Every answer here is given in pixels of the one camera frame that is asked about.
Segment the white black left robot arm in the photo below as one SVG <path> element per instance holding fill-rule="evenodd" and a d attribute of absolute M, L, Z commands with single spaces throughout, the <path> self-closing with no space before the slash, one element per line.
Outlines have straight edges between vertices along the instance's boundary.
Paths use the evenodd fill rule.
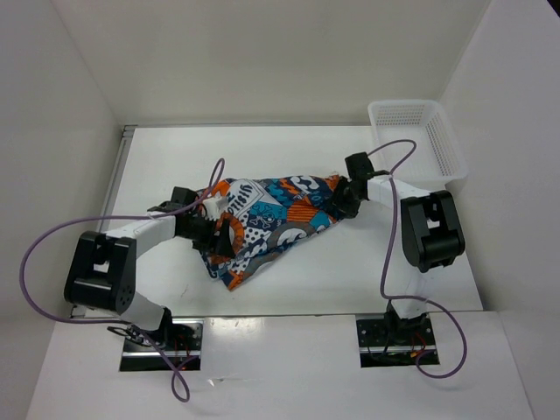
<path fill-rule="evenodd" d="M 175 237 L 190 240 L 198 251 L 233 257 L 230 223 L 218 224 L 227 206 L 228 199 L 220 195 L 203 197 L 175 187 L 169 200 L 149 208 L 142 219 L 83 233 L 66 279 L 65 300 L 117 316 L 127 327 L 114 332 L 132 342 L 167 348 L 184 329 L 173 323 L 170 309 L 136 291 L 137 259 Z"/>

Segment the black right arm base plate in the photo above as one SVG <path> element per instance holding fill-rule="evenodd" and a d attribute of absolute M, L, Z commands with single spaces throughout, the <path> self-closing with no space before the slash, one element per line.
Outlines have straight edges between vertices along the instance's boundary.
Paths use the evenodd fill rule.
<path fill-rule="evenodd" d="M 435 336 L 427 314 L 401 320 L 393 311 L 356 319 L 362 368 L 389 368 L 439 364 Z"/>

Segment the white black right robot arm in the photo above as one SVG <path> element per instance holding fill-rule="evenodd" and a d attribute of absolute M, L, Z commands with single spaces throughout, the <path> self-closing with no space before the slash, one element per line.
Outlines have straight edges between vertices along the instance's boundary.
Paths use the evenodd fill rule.
<path fill-rule="evenodd" d="M 381 266 L 380 294 L 388 301 L 383 331 L 394 344 L 410 338 L 426 318 L 430 270 L 450 266 L 465 252 L 466 241 L 450 192 L 430 192 L 377 171 L 366 152 L 345 158 L 348 175 L 328 201 L 328 213 L 341 219 L 359 214 L 370 201 L 392 212 Z"/>

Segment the colourful patterned shorts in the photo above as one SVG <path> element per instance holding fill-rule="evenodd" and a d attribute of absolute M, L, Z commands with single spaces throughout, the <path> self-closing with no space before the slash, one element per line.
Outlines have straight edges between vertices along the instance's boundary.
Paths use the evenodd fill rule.
<path fill-rule="evenodd" d="M 335 226 L 343 216 L 328 201 L 343 179 L 333 174 L 220 181 L 210 200 L 226 201 L 219 205 L 217 227 L 229 222 L 234 255 L 202 251 L 208 275 L 232 291 L 296 243 Z"/>

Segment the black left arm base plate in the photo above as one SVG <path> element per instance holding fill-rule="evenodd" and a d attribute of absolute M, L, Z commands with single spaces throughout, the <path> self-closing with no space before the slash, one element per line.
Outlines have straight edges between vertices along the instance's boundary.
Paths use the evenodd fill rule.
<path fill-rule="evenodd" d="M 203 318 L 175 318 L 173 324 L 178 335 L 160 345 L 170 362 L 181 371 L 199 371 L 201 365 L 201 347 L 204 332 Z M 125 332 L 117 335 L 124 337 L 122 355 L 119 364 L 120 372 L 156 372 L 168 371 L 169 367 L 161 355 L 148 344 L 146 339 L 141 342 L 130 341 Z"/>

